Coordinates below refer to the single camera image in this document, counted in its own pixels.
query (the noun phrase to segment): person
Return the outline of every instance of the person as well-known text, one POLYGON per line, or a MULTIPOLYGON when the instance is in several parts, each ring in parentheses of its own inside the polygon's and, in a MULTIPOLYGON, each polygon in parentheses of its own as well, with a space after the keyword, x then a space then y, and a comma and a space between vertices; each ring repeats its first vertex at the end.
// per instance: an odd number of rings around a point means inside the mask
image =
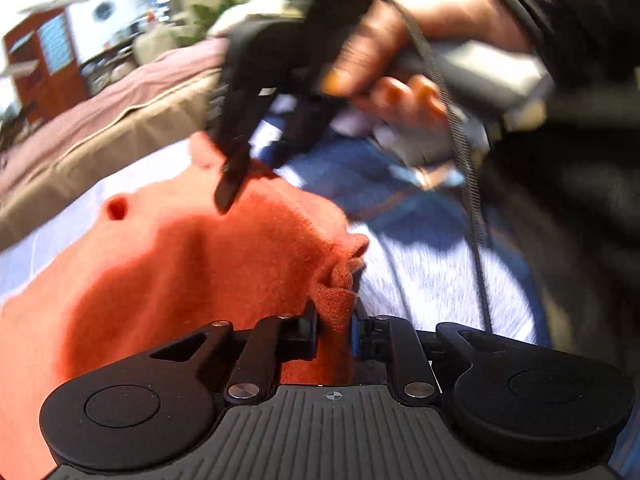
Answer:
MULTIPOLYGON (((638 90, 640 0, 396 1, 431 40, 535 52, 559 91, 638 90)), ((399 13, 375 2, 323 91, 386 120, 443 121, 433 82, 381 78, 408 43, 399 13)), ((533 268, 556 348, 611 362, 640 384, 639 151, 640 125, 547 121, 497 142, 479 171, 485 203, 497 207, 533 268)))

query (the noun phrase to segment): orange cloth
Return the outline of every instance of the orange cloth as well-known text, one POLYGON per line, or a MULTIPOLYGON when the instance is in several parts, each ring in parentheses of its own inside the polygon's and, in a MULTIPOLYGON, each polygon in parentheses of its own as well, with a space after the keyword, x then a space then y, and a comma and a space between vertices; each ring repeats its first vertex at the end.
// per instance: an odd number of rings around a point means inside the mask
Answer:
POLYGON ((57 386, 212 320, 237 329, 302 312, 320 319, 318 357, 283 366, 289 383, 351 373, 351 273, 366 237, 341 210, 255 164, 231 211, 212 202, 222 157, 204 134, 173 180, 119 195, 95 225, 9 300, 0 317, 0 474, 37 480, 54 462, 38 414, 57 386))

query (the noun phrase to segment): black round object on wall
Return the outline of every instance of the black round object on wall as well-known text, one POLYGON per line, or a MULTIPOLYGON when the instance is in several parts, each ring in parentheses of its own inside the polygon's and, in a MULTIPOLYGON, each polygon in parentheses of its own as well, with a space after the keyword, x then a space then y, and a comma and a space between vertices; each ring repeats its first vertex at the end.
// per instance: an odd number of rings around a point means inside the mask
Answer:
POLYGON ((94 9, 94 20, 96 22, 106 22, 116 9, 113 2, 102 2, 94 9))

